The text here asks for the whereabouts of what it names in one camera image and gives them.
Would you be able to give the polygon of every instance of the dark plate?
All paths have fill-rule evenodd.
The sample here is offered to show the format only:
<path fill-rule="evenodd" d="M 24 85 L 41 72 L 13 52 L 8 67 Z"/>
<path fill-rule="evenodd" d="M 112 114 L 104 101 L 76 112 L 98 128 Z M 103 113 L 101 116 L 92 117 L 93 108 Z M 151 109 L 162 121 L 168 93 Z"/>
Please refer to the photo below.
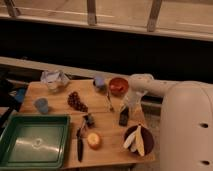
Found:
<path fill-rule="evenodd" d="M 135 131 L 137 129 L 137 127 L 138 127 L 138 125 L 132 126 L 125 132 L 124 141 L 133 131 Z M 152 151 L 152 149 L 154 147 L 154 139 L 153 139 L 151 132 L 148 129 L 144 128 L 143 126 L 141 128 L 141 135 L 142 135 L 143 141 L 144 141 L 145 155 L 147 155 Z"/>

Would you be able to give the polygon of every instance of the small cup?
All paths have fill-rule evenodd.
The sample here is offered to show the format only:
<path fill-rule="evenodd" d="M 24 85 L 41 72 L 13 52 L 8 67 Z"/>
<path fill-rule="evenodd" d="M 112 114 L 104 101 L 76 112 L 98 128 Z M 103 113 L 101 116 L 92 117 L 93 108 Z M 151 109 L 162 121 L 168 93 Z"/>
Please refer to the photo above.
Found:
<path fill-rule="evenodd" d="M 39 98 L 34 102 L 36 109 L 42 113 L 47 114 L 49 111 L 48 101 L 45 98 Z"/>

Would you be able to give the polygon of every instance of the sliced apple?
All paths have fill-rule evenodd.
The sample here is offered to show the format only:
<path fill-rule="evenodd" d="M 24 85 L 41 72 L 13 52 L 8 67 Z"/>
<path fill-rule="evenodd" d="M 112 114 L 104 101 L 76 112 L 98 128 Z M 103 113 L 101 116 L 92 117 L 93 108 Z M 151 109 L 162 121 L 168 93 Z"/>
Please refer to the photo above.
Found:
<path fill-rule="evenodd" d="M 138 125 L 138 127 L 136 129 L 135 137 L 136 137 L 135 140 L 136 140 L 137 150 L 141 156 L 144 156 L 145 151 L 144 151 L 144 142 L 143 142 L 143 138 L 141 135 L 141 125 Z"/>
<path fill-rule="evenodd" d="M 129 148 L 129 146 L 132 144 L 132 142 L 135 140 L 135 131 L 133 131 L 125 140 L 123 147 Z"/>
<path fill-rule="evenodd" d="M 136 146 L 136 141 L 134 140 L 131 147 L 130 147 L 130 151 L 132 153 L 136 152 L 137 151 L 137 146 Z"/>

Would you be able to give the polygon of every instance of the black knife handle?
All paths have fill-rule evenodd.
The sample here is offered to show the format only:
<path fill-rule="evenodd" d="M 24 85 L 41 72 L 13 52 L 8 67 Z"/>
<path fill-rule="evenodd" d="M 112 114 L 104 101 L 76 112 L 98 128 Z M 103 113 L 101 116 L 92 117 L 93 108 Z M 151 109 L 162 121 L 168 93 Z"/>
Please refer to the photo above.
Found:
<path fill-rule="evenodd" d="M 78 138 L 78 142 L 77 142 L 77 150 L 78 150 L 78 161 L 82 161 L 83 158 L 83 150 L 84 150 L 84 144 L 83 144 L 83 140 L 81 138 Z"/>

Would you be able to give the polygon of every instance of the bowl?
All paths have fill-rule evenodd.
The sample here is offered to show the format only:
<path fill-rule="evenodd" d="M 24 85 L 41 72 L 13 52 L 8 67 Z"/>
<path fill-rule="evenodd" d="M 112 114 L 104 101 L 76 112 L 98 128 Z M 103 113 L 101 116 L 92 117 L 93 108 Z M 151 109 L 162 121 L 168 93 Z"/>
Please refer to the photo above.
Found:
<path fill-rule="evenodd" d="M 127 129 L 127 131 L 124 134 L 124 141 L 133 131 L 137 129 L 137 127 L 138 125 L 135 125 Z M 144 128 L 143 126 L 141 126 L 141 136 L 143 137 L 145 155 L 147 155 L 152 151 L 154 147 L 154 139 L 151 132 L 147 128 Z"/>
<path fill-rule="evenodd" d="M 129 88 L 128 81 L 121 77 L 115 77 L 109 82 L 109 90 L 114 96 L 124 95 Z"/>

